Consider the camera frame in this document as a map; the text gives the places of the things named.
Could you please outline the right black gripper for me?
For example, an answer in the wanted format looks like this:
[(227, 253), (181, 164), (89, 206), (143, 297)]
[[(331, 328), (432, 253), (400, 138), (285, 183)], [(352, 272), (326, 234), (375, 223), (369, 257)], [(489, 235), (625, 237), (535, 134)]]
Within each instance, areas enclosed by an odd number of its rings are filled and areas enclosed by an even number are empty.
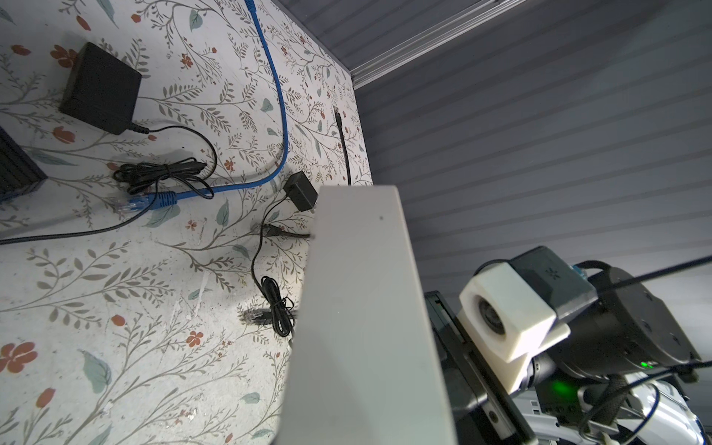
[(426, 309), (459, 444), (537, 444), (532, 428), (437, 291)]

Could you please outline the white network switch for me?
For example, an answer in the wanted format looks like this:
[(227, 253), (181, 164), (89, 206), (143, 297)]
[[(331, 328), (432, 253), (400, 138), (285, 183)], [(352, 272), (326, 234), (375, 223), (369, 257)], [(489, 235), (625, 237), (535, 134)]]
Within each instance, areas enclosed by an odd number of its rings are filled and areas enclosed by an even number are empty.
[(278, 444), (454, 444), (400, 195), (321, 187)]

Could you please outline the small black power adapter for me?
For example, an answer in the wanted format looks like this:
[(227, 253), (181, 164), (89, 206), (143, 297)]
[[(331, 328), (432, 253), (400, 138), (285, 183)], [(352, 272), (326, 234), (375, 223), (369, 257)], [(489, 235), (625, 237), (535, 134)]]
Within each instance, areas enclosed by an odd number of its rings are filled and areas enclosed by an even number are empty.
[(318, 193), (305, 172), (291, 174), (287, 178), (283, 190), (298, 211), (312, 210), (318, 200)]

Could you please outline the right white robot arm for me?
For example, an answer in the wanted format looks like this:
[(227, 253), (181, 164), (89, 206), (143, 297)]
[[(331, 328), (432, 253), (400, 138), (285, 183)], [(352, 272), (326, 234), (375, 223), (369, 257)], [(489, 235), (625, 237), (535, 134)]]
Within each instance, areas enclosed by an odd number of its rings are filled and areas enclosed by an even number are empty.
[(708, 368), (645, 276), (548, 248), (426, 307), (463, 444), (707, 444), (682, 390)]

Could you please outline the large black power adapter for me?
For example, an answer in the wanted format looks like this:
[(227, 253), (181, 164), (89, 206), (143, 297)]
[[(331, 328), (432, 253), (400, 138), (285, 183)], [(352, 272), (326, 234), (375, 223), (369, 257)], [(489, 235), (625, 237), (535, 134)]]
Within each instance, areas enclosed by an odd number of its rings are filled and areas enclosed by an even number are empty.
[(138, 70), (87, 43), (70, 71), (59, 111), (112, 135), (133, 123), (142, 81)]

